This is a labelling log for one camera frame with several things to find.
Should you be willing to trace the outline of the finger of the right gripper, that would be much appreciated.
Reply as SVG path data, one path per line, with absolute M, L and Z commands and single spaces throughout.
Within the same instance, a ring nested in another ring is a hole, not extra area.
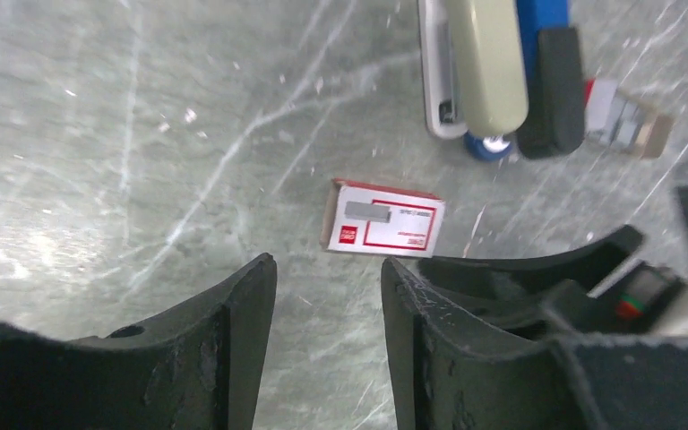
M 585 135 L 586 80 L 578 30 L 540 30 L 536 60 L 529 83 L 529 114 L 517 131 L 519 151 L 527 159 L 571 154 Z

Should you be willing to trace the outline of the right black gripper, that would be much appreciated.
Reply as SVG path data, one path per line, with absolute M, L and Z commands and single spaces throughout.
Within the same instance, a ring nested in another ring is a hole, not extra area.
M 688 233 L 688 185 L 678 186 L 676 193 Z M 626 262 L 643 241 L 638 229 L 625 225 L 561 254 L 486 260 L 435 256 L 418 261 L 417 271 L 441 295 L 506 331 L 540 324 L 539 303 L 565 281 L 542 304 L 546 323 L 556 331 L 688 336 L 688 279 L 640 259 Z

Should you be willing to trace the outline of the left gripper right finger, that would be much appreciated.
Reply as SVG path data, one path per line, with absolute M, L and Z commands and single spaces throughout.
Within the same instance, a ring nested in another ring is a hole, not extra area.
M 688 429 L 688 336 L 485 322 L 394 259 L 381 287 L 401 429 Z

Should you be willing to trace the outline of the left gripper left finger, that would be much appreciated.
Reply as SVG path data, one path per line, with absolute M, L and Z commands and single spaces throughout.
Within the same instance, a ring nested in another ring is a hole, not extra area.
M 260 254 L 105 338 L 0 323 L 0 429 L 251 428 L 276 290 L 277 265 Z

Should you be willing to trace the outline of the red white staple box sleeve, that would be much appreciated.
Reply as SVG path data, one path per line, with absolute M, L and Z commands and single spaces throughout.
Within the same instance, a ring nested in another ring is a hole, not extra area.
M 334 253 L 431 257 L 444 213 L 432 193 L 334 178 L 320 244 Z

